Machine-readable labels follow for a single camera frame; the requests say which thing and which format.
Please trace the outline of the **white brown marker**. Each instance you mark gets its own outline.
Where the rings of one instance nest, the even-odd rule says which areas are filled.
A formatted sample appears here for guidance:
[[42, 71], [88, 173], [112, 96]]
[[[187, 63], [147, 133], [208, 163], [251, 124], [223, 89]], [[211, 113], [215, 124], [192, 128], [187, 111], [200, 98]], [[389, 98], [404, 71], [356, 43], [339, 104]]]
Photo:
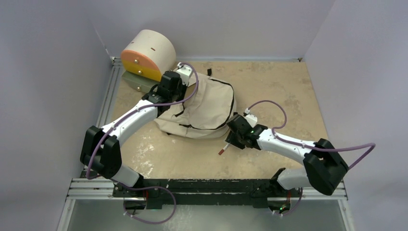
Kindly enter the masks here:
[[227, 144], [218, 152], [218, 154], [219, 154], [219, 155], [222, 155], [222, 154], [228, 149], [229, 146], [230, 146], [230, 143], [227, 143]]

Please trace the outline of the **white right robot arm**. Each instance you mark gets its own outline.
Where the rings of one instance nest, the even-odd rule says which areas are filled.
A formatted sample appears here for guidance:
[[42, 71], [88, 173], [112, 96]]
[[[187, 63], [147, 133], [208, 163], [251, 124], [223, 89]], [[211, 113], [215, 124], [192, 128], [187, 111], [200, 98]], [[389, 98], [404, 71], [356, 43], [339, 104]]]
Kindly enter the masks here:
[[349, 166], [326, 139], [302, 141], [272, 129], [250, 123], [247, 117], [234, 115], [227, 123], [226, 142], [244, 149], [273, 152], [302, 165], [284, 169], [270, 183], [271, 192], [281, 196], [293, 188], [312, 187], [323, 195], [332, 195], [349, 171]]

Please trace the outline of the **beige canvas backpack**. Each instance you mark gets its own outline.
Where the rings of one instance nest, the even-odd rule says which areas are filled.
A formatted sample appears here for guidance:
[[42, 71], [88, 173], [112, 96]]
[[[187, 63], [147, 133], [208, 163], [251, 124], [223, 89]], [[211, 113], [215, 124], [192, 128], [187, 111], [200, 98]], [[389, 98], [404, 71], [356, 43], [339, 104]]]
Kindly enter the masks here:
[[220, 138], [228, 132], [227, 122], [237, 111], [233, 86], [201, 73], [198, 79], [198, 90], [189, 100], [154, 120], [161, 131], [191, 139]]

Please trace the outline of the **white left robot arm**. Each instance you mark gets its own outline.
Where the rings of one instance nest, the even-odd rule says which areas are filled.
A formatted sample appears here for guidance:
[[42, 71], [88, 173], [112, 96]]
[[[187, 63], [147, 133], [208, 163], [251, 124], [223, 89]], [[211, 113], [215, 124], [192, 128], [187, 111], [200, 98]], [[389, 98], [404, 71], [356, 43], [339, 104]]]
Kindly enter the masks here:
[[190, 68], [165, 71], [159, 84], [151, 87], [131, 110], [101, 128], [88, 128], [80, 155], [80, 162], [88, 167], [86, 178], [91, 179], [90, 172], [94, 171], [98, 176], [124, 184], [130, 196], [141, 195], [143, 176], [122, 162], [121, 145], [170, 106], [185, 102], [192, 75]]

